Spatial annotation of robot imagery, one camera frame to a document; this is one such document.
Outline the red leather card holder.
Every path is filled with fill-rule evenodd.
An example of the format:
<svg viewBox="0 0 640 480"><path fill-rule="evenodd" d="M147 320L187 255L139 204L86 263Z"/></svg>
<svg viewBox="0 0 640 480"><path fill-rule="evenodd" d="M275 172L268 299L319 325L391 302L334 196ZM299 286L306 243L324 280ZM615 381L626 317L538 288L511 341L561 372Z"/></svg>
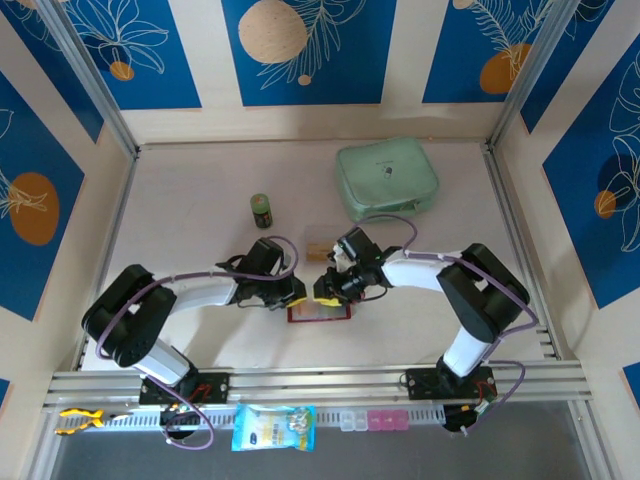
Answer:
<svg viewBox="0 0 640 480"><path fill-rule="evenodd" d="M287 322L316 323L349 320L352 316L350 306L325 306L312 301L304 301L287 309Z"/></svg>

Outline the small green bottle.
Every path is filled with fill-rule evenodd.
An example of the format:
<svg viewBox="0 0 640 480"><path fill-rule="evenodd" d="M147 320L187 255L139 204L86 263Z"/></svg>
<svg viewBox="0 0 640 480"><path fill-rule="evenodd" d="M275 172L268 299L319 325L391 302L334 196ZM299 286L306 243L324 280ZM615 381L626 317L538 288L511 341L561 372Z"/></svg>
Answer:
<svg viewBox="0 0 640 480"><path fill-rule="evenodd" d="M264 193L256 193L250 198L250 207L254 223L259 229L268 229L273 224L269 198Z"/></svg>

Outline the mint green zip pouch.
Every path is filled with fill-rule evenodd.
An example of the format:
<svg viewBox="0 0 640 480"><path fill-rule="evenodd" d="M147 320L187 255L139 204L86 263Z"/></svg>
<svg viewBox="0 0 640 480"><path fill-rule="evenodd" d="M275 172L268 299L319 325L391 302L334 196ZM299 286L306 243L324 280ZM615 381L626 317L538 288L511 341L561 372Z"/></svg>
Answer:
<svg viewBox="0 0 640 480"><path fill-rule="evenodd" d="M339 150L335 179L354 222L383 213L412 217L430 209L439 190L421 142L410 137Z"/></svg>

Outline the clear pill box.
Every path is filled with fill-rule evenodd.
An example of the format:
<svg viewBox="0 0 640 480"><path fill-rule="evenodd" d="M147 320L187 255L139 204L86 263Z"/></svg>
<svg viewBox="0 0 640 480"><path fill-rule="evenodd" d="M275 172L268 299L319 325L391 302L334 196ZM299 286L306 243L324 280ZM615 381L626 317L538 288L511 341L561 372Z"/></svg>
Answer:
<svg viewBox="0 0 640 480"><path fill-rule="evenodd" d="M365 410L345 410L339 414L339 428L342 432L366 432L368 417Z"/></svg>

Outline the blue snack bag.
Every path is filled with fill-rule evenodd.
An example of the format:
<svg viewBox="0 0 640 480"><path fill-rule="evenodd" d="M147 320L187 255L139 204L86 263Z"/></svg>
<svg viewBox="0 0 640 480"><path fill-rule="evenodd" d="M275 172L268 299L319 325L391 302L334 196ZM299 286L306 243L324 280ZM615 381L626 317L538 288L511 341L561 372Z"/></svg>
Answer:
<svg viewBox="0 0 640 480"><path fill-rule="evenodd" d="M262 406L239 404L231 440L233 452L315 449L316 408L314 406Z"/></svg>

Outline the pink pill box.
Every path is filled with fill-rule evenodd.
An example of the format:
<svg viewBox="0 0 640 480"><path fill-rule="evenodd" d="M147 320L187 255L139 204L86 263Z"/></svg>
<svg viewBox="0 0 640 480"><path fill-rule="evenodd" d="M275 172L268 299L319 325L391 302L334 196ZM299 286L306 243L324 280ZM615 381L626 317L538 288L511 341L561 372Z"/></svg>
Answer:
<svg viewBox="0 0 640 480"><path fill-rule="evenodd" d="M409 414L406 410L370 410L367 412L367 428L371 432L406 431Z"/></svg>

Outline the yellow black pliers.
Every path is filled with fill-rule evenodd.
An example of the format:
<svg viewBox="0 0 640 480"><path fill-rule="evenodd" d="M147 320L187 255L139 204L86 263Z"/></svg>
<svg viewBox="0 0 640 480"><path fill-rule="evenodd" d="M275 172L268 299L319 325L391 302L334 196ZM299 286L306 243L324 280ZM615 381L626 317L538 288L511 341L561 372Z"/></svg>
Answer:
<svg viewBox="0 0 640 480"><path fill-rule="evenodd" d="M123 420L131 415L131 412L124 411L67 408L58 414L61 424L55 429L55 433L59 436L69 436L90 428L103 428L107 422Z"/></svg>

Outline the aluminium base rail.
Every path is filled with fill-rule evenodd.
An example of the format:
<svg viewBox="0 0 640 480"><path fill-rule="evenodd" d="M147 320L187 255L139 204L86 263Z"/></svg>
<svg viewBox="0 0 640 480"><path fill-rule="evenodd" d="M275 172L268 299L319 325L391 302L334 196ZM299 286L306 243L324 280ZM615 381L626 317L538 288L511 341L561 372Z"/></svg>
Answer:
<svg viewBox="0 0 640 480"><path fill-rule="evenodd" d="M402 386L407 365L291 369L230 369L221 390L232 403L382 405L406 404ZM593 398L578 361L531 361L523 367L494 363L493 379L500 394L510 388L512 401L588 401ZM43 406L72 407L138 402L140 376L129 370L57 372Z"/></svg>

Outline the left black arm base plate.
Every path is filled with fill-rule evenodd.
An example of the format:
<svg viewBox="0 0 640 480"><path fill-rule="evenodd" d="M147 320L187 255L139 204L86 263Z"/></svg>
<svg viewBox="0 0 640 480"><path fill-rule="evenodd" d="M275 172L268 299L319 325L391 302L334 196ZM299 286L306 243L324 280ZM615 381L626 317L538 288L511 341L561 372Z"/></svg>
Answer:
<svg viewBox="0 0 640 480"><path fill-rule="evenodd" d="M190 371L176 385L170 386L175 393L194 404L225 404L229 390L228 372L207 373ZM168 405L179 399L159 387L149 378L143 380L140 393L140 405Z"/></svg>

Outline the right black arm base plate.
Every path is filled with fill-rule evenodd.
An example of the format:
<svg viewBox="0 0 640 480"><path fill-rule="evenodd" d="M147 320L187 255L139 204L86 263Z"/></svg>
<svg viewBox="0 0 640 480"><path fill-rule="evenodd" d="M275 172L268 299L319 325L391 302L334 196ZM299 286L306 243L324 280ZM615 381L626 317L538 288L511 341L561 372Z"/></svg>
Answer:
<svg viewBox="0 0 640 480"><path fill-rule="evenodd" d="M447 368L411 368L405 371L405 382L410 400L479 400L494 399L497 388L490 379L490 367L476 367L470 375L457 377Z"/></svg>

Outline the aluminium side rail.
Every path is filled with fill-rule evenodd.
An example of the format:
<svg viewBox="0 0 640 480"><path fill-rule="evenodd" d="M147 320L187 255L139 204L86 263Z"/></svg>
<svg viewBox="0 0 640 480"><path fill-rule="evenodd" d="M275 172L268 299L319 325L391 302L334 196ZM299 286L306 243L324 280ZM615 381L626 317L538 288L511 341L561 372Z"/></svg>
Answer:
<svg viewBox="0 0 640 480"><path fill-rule="evenodd" d="M505 170L500 165L492 147L488 144L482 144L481 147L489 179L514 251L516 264L522 275L522 282L529 291L531 308L539 320L538 327L535 330L545 338L545 340L540 341L543 348L543 357L549 360L572 359L572 355L567 352L565 341L558 337L553 325L541 284L534 269L531 249L526 242L525 222L518 215L517 198L513 188L507 181Z"/></svg>
<svg viewBox="0 0 640 480"><path fill-rule="evenodd" d="M87 308L91 307L93 303L99 298L102 288L105 284L107 273L109 270L115 245L117 242L120 226L121 226L122 219L126 210L126 205L130 196L130 191L131 191L133 180L135 177L137 164L140 158L140 152L141 152L141 149L137 148L135 155L133 156L130 166L127 170L125 182L119 193L114 217L107 231L104 251L100 257L98 274L91 287L89 299L86 302ZM81 369L83 359L85 356L87 343L88 343L87 334L85 333L84 330L81 330L80 337L76 343L74 355L71 361L72 371L78 371Z"/></svg>

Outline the aluminium frame post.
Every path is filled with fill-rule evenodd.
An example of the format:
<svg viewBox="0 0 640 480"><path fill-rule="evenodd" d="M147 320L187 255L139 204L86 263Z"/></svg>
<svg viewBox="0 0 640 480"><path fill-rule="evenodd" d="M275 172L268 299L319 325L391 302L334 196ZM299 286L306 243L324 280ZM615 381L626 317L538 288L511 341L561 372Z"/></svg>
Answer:
<svg viewBox="0 0 640 480"><path fill-rule="evenodd" d="M511 124L520 115L520 110L556 49L579 2L580 0L554 0L551 4L549 16L544 20L524 66L505 99L491 135L486 140L489 152L496 152L505 139Z"/></svg>
<svg viewBox="0 0 640 480"><path fill-rule="evenodd" d="M139 145L63 6L58 0L34 1L39 15L73 69L75 76L98 109L125 155L132 162L135 162L139 154Z"/></svg>

